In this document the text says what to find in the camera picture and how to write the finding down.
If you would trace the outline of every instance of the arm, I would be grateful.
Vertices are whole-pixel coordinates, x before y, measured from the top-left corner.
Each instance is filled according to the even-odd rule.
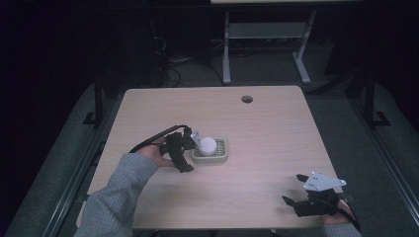
[[[75,236],[131,236],[136,202],[158,167],[174,167],[158,146],[125,154],[108,184],[89,196]]]
[[[338,207],[354,216],[351,208],[344,203],[339,202]],[[361,237],[361,233],[358,232],[357,228],[341,213],[321,215],[321,220],[323,221],[323,230],[327,237]]]

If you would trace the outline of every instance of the grommet hole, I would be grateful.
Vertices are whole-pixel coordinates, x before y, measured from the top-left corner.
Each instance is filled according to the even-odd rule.
[[[241,101],[246,104],[250,104],[253,102],[253,97],[251,96],[243,96],[241,97]]]

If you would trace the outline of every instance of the table top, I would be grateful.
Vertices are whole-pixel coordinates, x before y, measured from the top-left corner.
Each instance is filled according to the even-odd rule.
[[[253,102],[242,102],[251,96]],[[175,124],[226,139],[225,163],[160,168],[138,200],[133,228],[298,228],[282,196],[306,199],[295,175],[336,176],[307,102],[297,86],[136,89],[125,94],[88,194],[103,188],[122,155]]]

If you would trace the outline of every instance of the sleeve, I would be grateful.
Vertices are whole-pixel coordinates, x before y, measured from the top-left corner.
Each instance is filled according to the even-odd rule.
[[[351,223],[323,225],[327,237],[361,237],[361,233]]]
[[[125,154],[108,184],[89,196],[75,236],[132,236],[136,202],[157,168],[151,159]]]

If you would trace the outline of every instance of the white shelf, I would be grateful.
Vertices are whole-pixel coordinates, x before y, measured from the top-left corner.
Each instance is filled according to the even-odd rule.
[[[302,23],[230,23],[230,39],[296,39],[301,38]]]

